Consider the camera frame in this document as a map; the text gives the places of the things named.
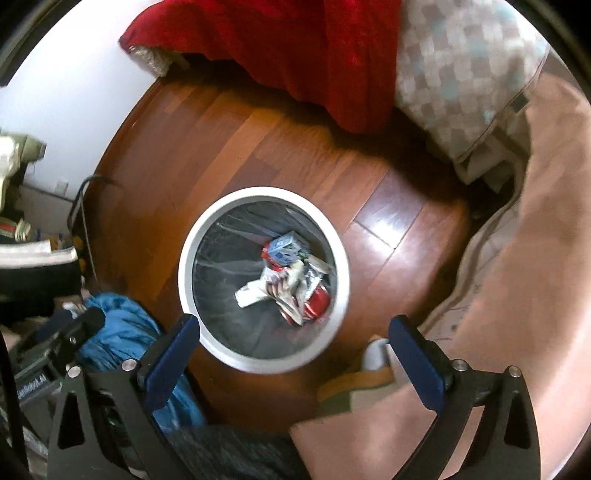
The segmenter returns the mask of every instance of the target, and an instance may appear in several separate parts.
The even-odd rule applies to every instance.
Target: snack wrapper
[[[295,232],[275,238],[263,247],[261,257],[278,267],[287,267],[310,256],[310,244]]]
[[[281,314],[288,323],[301,326],[326,311],[330,303],[330,294],[322,285],[322,279],[329,270],[330,267],[319,258],[309,256],[304,261],[300,281],[295,290],[289,294],[283,291],[283,295],[277,300]]]
[[[281,297],[285,298],[299,283],[303,268],[304,263],[301,260],[280,270],[265,267],[261,278],[248,282],[234,294],[238,306],[248,307],[262,300],[276,298],[280,293]]]

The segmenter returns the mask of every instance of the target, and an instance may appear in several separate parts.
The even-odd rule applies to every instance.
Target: pink blanket
[[[476,369],[522,369],[546,479],[591,423],[591,107],[565,81],[545,75],[527,118],[532,157],[519,230],[449,353]],[[461,465],[478,415],[443,478]],[[291,435],[314,479],[389,480],[433,417],[407,386],[367,410],[298,424]]]

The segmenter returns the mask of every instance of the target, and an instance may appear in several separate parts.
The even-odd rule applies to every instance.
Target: red cloth
[[[394,104],[399,10],[400,0],[164,0],[119,42],[234,59],[346,130],[374,133]]]

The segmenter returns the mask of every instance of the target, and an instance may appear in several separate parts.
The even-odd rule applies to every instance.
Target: metal screw
[[[121,364],[121,368],[126,372],[131,372],[137,364],[138,361],[136,359],[128,358],[125,362]]]
[[[461,358],[456,358],[455,360],[452,360],[452,367],[458,372],[465,372],[468,370],[468,363]]]
[[[74,365],[68,370],[68,377],[76,378],[78,375],[80,375],[80,372],[82,372],[82,369],[78,365]]]
[[[519,378],[521,376],[521,370],[519,370],[519,368],[511,365],[509,367],[509,375],[512,376],[513,378]]]

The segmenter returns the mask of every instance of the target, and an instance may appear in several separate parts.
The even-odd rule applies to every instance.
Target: power cord
[[[74,202],[72,203],[72,208],[70,209],[70,213],[68,213],[67,218],[67,227],[70,232],[70,235],[73,236],[73,224],[74,224],[74,217],[78,212],[78,208],[82,213],[82,226],[84,228],[84,240],[86,242],[86,248],[88,249],[88,258],[90,260],[90,267],[92,268],[92,275],[95,278],[96,286],[98,287],[99,291],[102,291],[100,287],[99,277],[96,274],[96,267],[95,267],[95,259],[92,257],[92,250],[90,249],[90,240],[88,236],[88,227],[86,226],[86,214],[84,211],[84,193],[85,187],[93,180],[101,180],[106,183],[111,183],[111,179],[109,177],[105,177],[104,175],[91,175],[90,177],[86,177],[82,184],[80,184],[80,188],[78,188],[78,192],[76,193],[76,197],[74,198]]]

